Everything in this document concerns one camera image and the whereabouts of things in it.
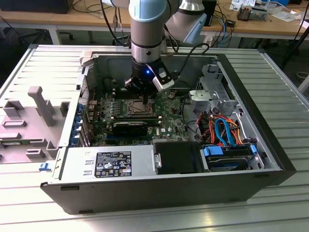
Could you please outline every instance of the motherboard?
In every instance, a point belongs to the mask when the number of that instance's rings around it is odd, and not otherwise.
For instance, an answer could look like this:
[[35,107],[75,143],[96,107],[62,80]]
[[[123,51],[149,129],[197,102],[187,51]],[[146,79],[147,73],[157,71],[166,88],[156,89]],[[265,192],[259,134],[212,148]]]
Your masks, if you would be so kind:
[[91,146],[149,145],[154,141],[188,141],[181,115],[181,97],[157,94],[143,104],[139,98],[104,93],[88,103]]

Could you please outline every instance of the label sticker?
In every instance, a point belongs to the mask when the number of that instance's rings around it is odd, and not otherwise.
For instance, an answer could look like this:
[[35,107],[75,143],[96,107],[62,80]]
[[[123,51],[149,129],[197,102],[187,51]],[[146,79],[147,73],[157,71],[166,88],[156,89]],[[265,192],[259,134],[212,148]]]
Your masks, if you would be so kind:
[[130,151],[98,152],[95,177],[132,176]]

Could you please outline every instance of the wooden desk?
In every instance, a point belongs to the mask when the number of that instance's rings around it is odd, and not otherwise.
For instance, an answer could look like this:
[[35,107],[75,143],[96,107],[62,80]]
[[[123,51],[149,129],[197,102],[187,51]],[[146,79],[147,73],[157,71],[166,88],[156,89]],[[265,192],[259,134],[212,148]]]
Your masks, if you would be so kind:
[[[231,0],[218,0],[222,12],[228,19],[236,21],[233,37],[252,37],[252,38],[270,38],[270,39],[293,39],[299,28],[299,21],[284,22],[273,16],[268,15],[267,21],[243,22],[237,20],[237,12],[229,10]],[[86,5],[98,4],[99,0],[86,0]],[[303,1],[301,5],[288,5],[293,7],[306,7],[307,1]],[[80,11],[86,11],[84,2],[79,2],[75,8]],[[91,10],[99,10],[100,6],[93,6]],[[109,22],[112,22],[114,8],[105,10]],[[107,31],[107,25],[103,18],[99,18],[101,14],[88,14],[77,12],[70,9],[68,14],[45,14],[45,13],[28,13],[28,12],[2,12],[0,15],[5,18],[12,27],[17,28],[37,28],[47,29],[51,33],[54,44],[61,44],[58,30],[87,30],[87,31]],[[121,9],[121,19],[124,31],[130,31],[130,15],[127,9]],[[0,21],[0,27],[6,24]],[[218,35],[222,27],[218,19],[213,19],[210,27],[204,27],[202,35],[205,40],[211,40],[213,36]]]

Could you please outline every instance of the workbench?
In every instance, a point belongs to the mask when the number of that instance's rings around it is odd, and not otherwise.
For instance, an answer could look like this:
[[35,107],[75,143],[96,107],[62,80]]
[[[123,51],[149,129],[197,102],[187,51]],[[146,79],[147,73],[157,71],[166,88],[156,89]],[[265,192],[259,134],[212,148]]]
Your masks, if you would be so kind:
[[[49,88],[42,95],[54,106],[70,101],[82,72],[79,61],[82,52],[108,52],[109,49],[108,46],[67,45],[29,48],[0,89],[0,107],[7,100],[35,106],[27,94],[32,85]],[[189,51],[190,48],[180,49],[180,52]],[[265,53],[253,49],[208,52],[226,55],[297,169],[295,175],[280,186],[260,191],[247,202],[68,215],[39,188],[51,175],[51,172],[39,172],[40,163],[1,164],[0,231],[54,232],[68,228],[87,232],[306,231],[309,226],[309,102]]]
[[[229,10],[231,0],[218,0],[222,12],[227,19],[236,21],[233,37],[250,37],[250,38],[269,38],[269,39],[294,39],[298,28],[299,21],[285,22],[270,15],[267,16],[266,22],[253,21],[248,22],[237,20],[237,12]],[[86,0],[86,5],[99,3],[98,0]],[[300,5],[289,4],[289,8],[299,8],[307,5],[307,1],[303,1]],[[76,9],[86,11],[83,2],[76,4]],[[92,10],[99,10],[99,6],[94,6]],[[70,9],[67,14],[50,14],[50,13],[29,13],[29,12],[2,12],[0,15],[6,19],[14,28],[32,28],[47,29],[52,37],[53,44],[61,44],[59,30],[85,30],[85,31],[108,31],[103,18],[93,16],[93,14],[77,12]],[[114,8],[106,9],[106,15],[112,23]],[[125,32],[130,31],[130,15],[127,9],[121,9],[122,24]],[[0,27],[7,27],[5,22],[0,21]],[[218,35],[222,27],[217,19],[213,19],[210,27],[204,27],[201,35],[204,35],[205,42],[211,41],[213,36]]]

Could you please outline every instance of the blue cable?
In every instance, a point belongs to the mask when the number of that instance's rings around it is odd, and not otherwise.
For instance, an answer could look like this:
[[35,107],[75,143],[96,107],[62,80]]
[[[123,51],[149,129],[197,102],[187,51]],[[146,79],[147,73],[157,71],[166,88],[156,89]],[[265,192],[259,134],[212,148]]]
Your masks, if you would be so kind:
[[217,17],[217,16],[215,16],[215,18],[218,18],[218,19],[220,19],[220,20],[221,20],[222,25],[223,25],[223,30],[224,30],[224,33],[223,33],[223,38],[222,38],[221,43],[220,43],[220,46],[219,46],[219,48],[220,48],[220,47],[222,47],[222,45],[224,44],[225,35],[226,35],[226,26],[225,26],[225,23],[224,23],[224,21],[223,21],[223,19],[222,19],[222,18]]
[[225,121],[223,118],[217,119],[217,121],[216,121],[216,123],[215,123],[215,125],[214,125],[214,129],[215,129],[215,132],[216,132],[216,136],[217,136],[218,139],[224,144],[224,146],[227,146],[226,141],[220,136],[220,132],[219,132],[219,123],[220,123],[220,121],[222,121],[222,122],[224,123],[228,142],[229,142],[232,146],[236,146],[236,143],[235,143],[233,137],[231,136],[231,132],[230,132],[230,128],[229,128],[229,126],[228,126],[228,123],[227,123],[227,121]]

